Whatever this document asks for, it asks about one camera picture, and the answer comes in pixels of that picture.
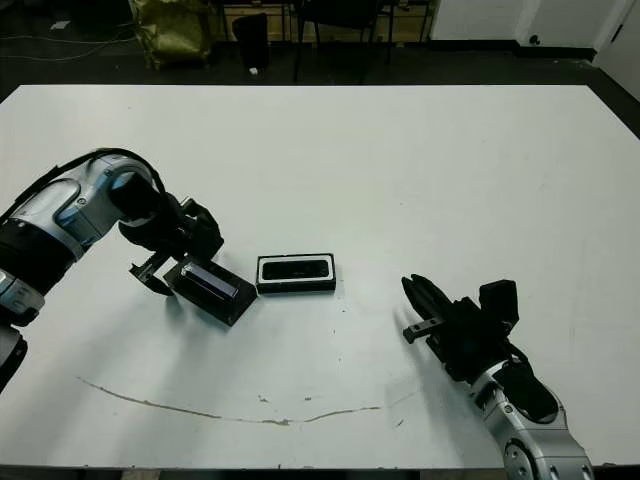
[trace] white table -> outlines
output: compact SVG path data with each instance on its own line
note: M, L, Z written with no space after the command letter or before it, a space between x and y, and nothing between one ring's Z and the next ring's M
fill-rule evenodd
M228 329L137 283L147 254L112 232L24 330L1 464L499 467L464 389L402 339L413 272L452 298L515 279L513 342L572 433L594 464L640 458L640 143L586 87L21 87L0 205L99 146L209 207L221 265L329 251L338 288Z

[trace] white wall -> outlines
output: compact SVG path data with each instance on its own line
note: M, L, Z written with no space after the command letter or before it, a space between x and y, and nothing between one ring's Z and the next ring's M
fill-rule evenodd
M528 28L518 32L521 44L537 35L541 46L596 46L612 11L626 0L534 0L538 9Z
M517 40L599 50L633 0L440 0L434 40Z
M440 0L434 40L513 40L528 0Z

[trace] chair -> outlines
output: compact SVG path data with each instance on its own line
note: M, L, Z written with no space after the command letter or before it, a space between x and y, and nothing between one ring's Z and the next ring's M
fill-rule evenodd
M298 16L298 46L293 72L295 83L298 81L302 37L306 22L313 22L318 45L320 44L318 24L322 24L360 30L360 41L364 31L369 29L369 48L371 48L378 14L382 10L382 0L297 0L294 1L294 8ZM391 38L387 48L391 48Z

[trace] cable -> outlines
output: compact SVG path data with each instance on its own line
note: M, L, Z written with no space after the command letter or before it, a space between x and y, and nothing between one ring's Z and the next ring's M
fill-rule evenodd
M32 57L29 55L0 55L0 58L9 59L9 60L32 60L36 62L66 62L68 60L78 60L80 58L85 58L93 55L94 53L102 50L103 48L117 44L117 43L125 43L136 40L136 37L126 38L126 39L118 39L118 37L122 34L122 32L118 33L111 40L107 40L99 43L97 47L92 48L91 50L81 53L79 55L71 55L69 57L60 57L60 58L47 58L47 57Z
M125 38L123 40L100 40L100 41L88 41L88 40L63 40L61 38L49 38L49 37L37 37L35 35L12 35L10 37L0 37L0 42L5 40L40 40L46 42L57 43L72 43L78 45L105 45L110 43L125 43L134 40L135 37Z

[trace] white door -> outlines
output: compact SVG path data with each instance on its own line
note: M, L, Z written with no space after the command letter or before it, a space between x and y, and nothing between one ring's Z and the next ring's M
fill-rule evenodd
M596 65L640 101L640 1L624 21L615 40L596 58Z

